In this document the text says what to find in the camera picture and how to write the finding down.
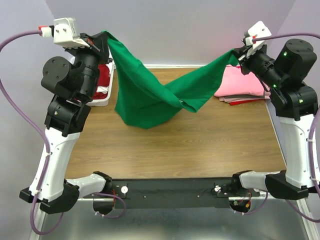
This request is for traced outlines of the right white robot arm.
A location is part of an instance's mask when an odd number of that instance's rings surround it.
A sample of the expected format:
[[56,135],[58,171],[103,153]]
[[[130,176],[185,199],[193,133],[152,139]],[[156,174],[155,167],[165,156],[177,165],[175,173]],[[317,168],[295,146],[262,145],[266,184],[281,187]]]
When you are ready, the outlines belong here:
[[278,57],[267,55],[267,45],[256,51],[243,46],[233,50],[241,73],[253,73],[270,89],[270,100],[281,124],[286,149],[286,169],[276,172],[242,171],[233,174],[230,191],[241,196],[248,189],[270,193],[274,198],[300,200],[320,189],[316,161],[315,120],[319,117],[316,91],[304,83],[317,60],[312,45],[289,39]]

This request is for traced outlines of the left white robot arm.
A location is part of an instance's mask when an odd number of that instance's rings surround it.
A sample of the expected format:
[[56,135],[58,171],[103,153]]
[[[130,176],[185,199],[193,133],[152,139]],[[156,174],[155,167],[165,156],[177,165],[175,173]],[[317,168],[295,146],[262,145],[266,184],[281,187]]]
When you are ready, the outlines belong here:
[[53,94],[44,121],[48,142],[32,184],[19,196],[28,203],[39,203],[47,214],[67,212],[79,198],[90,194],[107,197],[112,189],[112,178],[100,171],[65,179],[71,153],[91,111],[89,102],[98,86],[99,65],[110,61],[106,32],[82,33],[80,39],[84,47],[65,48],[74,56],[74,63],[55,56],[42,69],[41,86]]

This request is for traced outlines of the green t shirt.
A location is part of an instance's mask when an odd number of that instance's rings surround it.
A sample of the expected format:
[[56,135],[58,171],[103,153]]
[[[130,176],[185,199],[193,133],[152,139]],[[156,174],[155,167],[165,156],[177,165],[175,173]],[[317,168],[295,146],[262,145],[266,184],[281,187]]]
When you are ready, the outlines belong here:
[[163,85],[111,33],[107,42],[118,76],[115,111],[126,125],[142,129],[161,125],[182,109],[196,113],[221,86],[225,68],[238,64],[229,50],[209,64]]

